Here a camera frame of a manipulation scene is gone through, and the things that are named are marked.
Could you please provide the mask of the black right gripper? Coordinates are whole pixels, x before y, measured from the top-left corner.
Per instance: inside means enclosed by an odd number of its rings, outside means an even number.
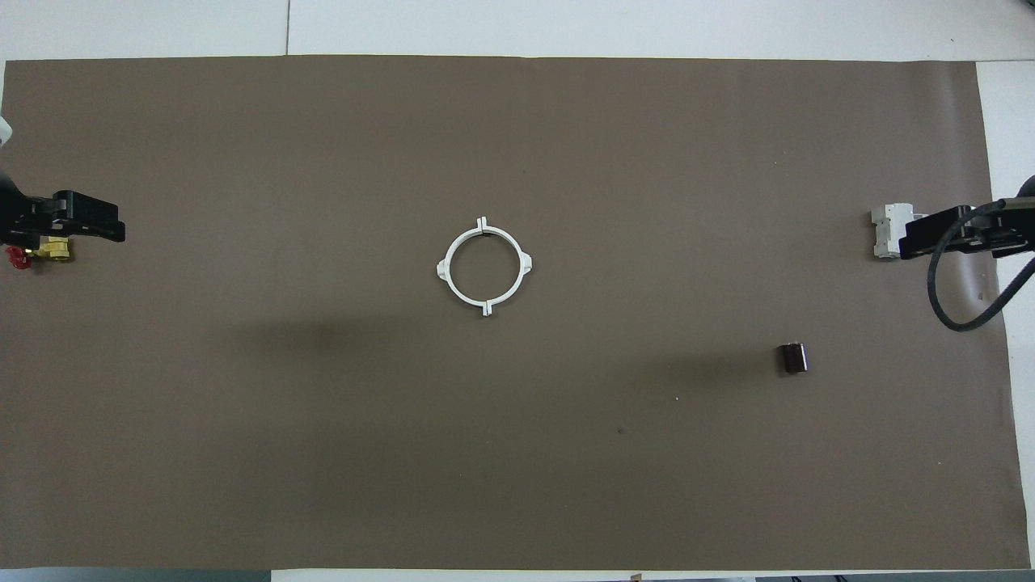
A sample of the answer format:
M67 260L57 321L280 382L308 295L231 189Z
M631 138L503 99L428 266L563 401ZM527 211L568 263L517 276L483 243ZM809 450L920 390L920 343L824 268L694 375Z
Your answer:
M954 206L929 215L928 227L907 227L901 236L901 260L931 255L947 230L951 237L943 253L964 253L971 240L971 229L954 229L955 221L971 213L971 206ZM970 227L977 239L978 251L987 251L997 259L1034 251L1034 199L1009 198L975 209Z

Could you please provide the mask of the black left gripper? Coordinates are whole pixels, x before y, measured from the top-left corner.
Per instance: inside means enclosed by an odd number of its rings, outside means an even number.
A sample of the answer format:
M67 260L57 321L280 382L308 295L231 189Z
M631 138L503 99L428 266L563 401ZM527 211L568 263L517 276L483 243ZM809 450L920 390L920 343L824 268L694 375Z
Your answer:
M64 224L64 235L99 237L109 242L125 241L125 224L118 207L76 191L55 192L53 198L3 194L1 196L1 243L11 248L39 248L47 236L57 236L54 215ZM114 221L114 222L80 222Z

